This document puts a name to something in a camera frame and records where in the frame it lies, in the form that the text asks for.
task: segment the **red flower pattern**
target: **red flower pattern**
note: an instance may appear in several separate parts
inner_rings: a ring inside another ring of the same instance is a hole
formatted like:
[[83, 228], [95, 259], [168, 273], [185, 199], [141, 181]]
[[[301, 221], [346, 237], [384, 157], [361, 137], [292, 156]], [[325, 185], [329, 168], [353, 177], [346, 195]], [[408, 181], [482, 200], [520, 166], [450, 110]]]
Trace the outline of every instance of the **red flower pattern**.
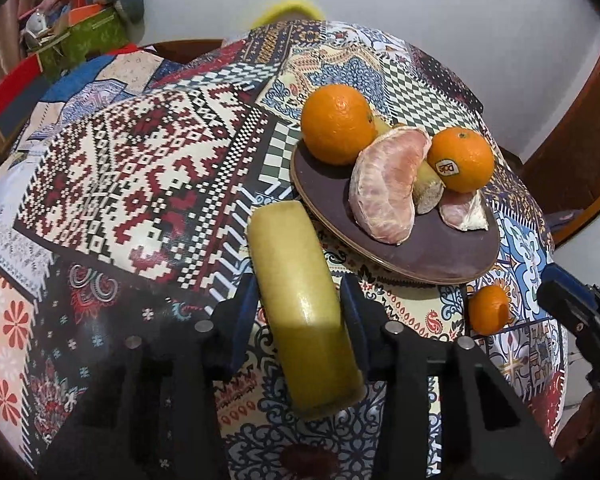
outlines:
[[11, 301], [9, 310], [4, 311], [4, 319], [6, 323], [2, 327], [4, 335], [9, 335], [9, 346], [14, 348], [16, 341], [18, 348], [24, 348], [24, 341], [27, 338], [29, 327], [29, 313], [24, 312], [24, 303], [19, 301], [16, 305], [15, 301]]
[[17, 402], [18, 398], [16, 394], [9, 393], [9, 383], [4, 379], [0, 380], [0, 408], [2, 408], [2, 418], [10, 420], [14, 426], [18, 423], [16, 419], [20, 418], [20, 412], [16, 408]]
[[13, 288], [13, 285], [11, 285], [11, 283], [9, 283], [9, 280], [7, 280], [6, 278], [4, 278], [2, 276], [0, 277], [0, 279], [2, 280], [2, 284], [0, 285], [0, 288], [7, 288], [7, 287]]

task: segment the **metal screw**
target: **metal screw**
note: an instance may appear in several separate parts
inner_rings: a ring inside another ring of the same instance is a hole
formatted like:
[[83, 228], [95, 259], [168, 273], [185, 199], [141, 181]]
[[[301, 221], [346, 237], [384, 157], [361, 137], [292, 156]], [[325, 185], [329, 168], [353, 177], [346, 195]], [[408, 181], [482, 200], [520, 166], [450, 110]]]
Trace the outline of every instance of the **metal screw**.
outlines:
[[193, 328], [195, 328], [200, 333], [209, 332], [214, 328], [214, 322], [210, 319], [203, 319], [202, 321], [197, 322]]
[[400, 321], [387, 321], [384, 329], [391, 334], [399, 334], [404, 330], [404, 325]]
[[135, 350], [142, 344], [142, 338], [139, 335], [130, 335], [125, 339], [125, 346], [130, 350]]
[[467, 335], [461, 335], [456, 340], [456, 342], [458, 343], [458, 346], [463, 350], [471, 350], [471, 348], [475, 346], [475, 341]]

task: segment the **green box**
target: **green box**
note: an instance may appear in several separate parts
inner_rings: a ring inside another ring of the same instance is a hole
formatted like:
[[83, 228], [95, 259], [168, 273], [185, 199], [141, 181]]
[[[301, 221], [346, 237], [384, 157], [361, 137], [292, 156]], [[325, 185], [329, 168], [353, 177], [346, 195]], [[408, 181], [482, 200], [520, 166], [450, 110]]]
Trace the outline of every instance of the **green box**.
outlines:
[[84, 63], [87, 55], [91, 59], [128, 43], [120, 17], [109, 7], [67, 28], [36, 54], [46, 78], [56, 81], [64, 70]]
[[69, 27], [69, 36], [60, 42], [71, 68], [92, 57], [125, 46], [129, 40], [115, 9], [109, 7]]

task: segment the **fruit plate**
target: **fruit plate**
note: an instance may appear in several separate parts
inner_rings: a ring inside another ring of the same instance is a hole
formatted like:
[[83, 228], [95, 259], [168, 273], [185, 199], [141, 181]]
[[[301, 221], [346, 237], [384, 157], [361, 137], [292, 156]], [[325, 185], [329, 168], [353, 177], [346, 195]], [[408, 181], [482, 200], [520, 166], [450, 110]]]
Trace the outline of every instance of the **fruit plate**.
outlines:
[[487, 272], [498, 257], [500, 232], [482, 199], [489, 229], [461, 232], [447, 226], [437, 209], [417, 215], [411, 236], [399, 246], [373, 240], [349, 207], [352, 166], [324, 164], [298, 142], [291, 156], [291, 179], [306, 206], [349, 247], [401, 276], [417, 282], [456, 285]]

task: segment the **peeled banana piece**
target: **peeled banana piece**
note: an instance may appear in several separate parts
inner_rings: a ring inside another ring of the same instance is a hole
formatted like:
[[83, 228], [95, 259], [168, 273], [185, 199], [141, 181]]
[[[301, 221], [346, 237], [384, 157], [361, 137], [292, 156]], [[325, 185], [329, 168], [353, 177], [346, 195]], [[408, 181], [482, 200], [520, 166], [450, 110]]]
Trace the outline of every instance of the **peeled banana piece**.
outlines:
[[416, 206], [416, 213], [424, 215], [438, 205], [442, 194], [445, 191], [445, 185], [438, 174], [433, 170], [426, 160], [423, 160], [418, 167], [416, 180], [413, 183], [413, 203]]
[[332, 415], [364, 396], [322, 248], [301, 203], [256, 209], [251, 262], [292, 401], [300, 418]]

